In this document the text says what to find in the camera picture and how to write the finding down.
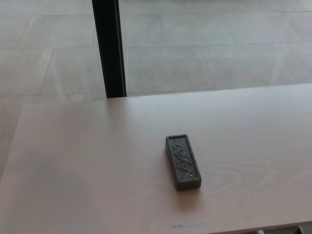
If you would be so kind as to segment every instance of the wooden table surface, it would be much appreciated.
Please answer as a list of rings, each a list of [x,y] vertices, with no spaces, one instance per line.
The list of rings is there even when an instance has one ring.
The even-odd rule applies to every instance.
[[[202,176],[175,191],[165,137]],[[215,234],[312,221],[312,85],[24,108],[1,234]]]

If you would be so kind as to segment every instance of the white tabletop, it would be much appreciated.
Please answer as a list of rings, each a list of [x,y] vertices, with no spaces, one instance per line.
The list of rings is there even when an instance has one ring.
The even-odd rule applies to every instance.
[[[175,191],[188,134],[199,190]],[[24,108],[0,184],[1,234],[212,234],[312,221],[312,85]]]

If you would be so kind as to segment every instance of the gray floor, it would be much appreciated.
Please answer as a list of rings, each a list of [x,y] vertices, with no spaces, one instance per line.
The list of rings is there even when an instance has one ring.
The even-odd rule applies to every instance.
[[[130,96],[312,82],[312,0],[119,5]],[[23,105],[99,98],[91,0],[0,0],[0,175]]]
[[[312,0],[120,5],[132,95],[312,81]]]

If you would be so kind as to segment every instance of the gray eraser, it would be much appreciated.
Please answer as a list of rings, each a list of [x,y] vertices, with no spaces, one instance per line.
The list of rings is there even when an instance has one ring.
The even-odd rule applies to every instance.
[[[167,136],[166,150],[177,190],[196,189],[201,176],[189,137],[186,134]]]

